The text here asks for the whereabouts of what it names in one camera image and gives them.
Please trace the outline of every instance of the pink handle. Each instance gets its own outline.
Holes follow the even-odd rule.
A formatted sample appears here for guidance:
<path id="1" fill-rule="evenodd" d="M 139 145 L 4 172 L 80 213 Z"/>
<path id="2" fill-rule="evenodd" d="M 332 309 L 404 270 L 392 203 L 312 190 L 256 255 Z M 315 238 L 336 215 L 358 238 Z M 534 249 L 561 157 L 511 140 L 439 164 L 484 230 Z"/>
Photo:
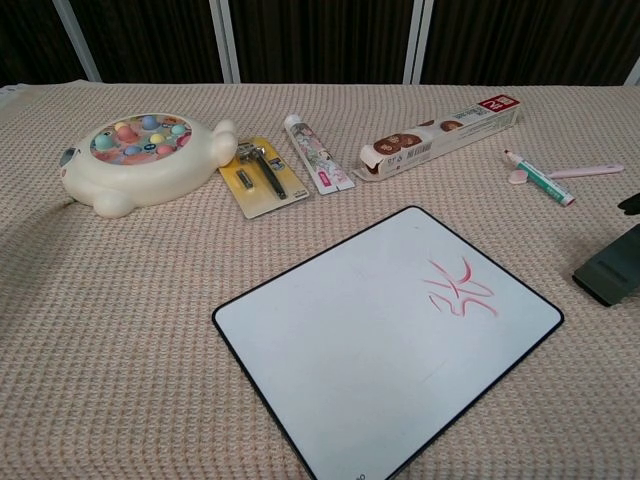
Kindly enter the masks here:
<path id="1" fill-rule="evenodd" d="M 617 173 L 624 170 L 622 165 L 598 165 L 595 167 L 574 168 L 571 170 L 560 170 L 547 175 L 549 178 L 571 178 L 586 177 L 588 175 L 603 175 L 605 173 Z"/>

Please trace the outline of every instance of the whiteboard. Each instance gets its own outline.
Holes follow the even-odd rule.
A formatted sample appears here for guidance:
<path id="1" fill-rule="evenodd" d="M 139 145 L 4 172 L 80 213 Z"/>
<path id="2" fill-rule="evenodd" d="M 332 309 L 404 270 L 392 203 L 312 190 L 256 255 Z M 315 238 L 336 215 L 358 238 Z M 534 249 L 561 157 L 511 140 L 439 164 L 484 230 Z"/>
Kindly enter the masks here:
<path id="1" fill-rule="evenodd" d="M 308 473 L 329 480 L 397 474 L 562 321 L 418 207 L 213 312 Z"/>

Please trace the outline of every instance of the beige knitted blanket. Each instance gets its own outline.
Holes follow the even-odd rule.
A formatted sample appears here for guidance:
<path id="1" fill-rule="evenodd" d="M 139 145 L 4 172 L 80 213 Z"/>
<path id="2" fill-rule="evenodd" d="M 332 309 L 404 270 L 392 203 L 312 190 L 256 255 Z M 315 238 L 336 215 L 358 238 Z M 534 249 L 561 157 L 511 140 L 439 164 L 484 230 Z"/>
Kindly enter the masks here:
<path id="1" fill-rule="evenodd" d="M 346 168 L 360 148 L 497 93 L 513 128 L 380 183 L 320 196 L 282 128 L 299 113 Z M 631 478 L 640 469 L 640 295 L 600 306 L 572 281 L 638 222 L 640 88 L 50 86 L 0 110 L 0 476 L 306 478 L 211 323 L 235 295 L 400 208 L 423 207 L 565 313 L 565 323 L 400 475 Z M 306 200 L 246 220 L 215 173 L 106 220 L 72 203 L 61 152 L 108 121 L 166 111 L 267 137 Z M 563 182 L 564 208 L 507 183 L 504 148 Z"/>

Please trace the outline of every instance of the toothpaste box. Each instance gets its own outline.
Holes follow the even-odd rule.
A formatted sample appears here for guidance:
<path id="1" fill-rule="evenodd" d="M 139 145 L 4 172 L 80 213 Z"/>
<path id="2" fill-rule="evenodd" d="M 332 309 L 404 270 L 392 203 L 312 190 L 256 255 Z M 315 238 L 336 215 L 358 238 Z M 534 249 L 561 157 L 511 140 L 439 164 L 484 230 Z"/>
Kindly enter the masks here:
<path id="1" fill-rule="evenodd" d="M 394 133 L 362 147 L 364 165 L 354 173 L 367 181 L 384 180 L 513 126 L 519 110 L 518 100 L 501 94 Z"/>

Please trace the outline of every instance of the white toy fishing game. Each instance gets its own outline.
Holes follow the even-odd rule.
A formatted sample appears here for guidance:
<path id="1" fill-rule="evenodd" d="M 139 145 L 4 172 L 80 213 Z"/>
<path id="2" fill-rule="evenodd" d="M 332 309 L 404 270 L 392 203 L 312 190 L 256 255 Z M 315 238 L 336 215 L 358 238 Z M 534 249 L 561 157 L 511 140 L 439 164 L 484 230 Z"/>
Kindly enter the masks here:
<path id="1" fill-rule="evenodd" d="M 204 184 L 236 153 L 231 120 L 211 131 L 186 117 L 126 117 L 87 135 L 60 159 L 69 194 L 108 218 L 174 200 Z"/>

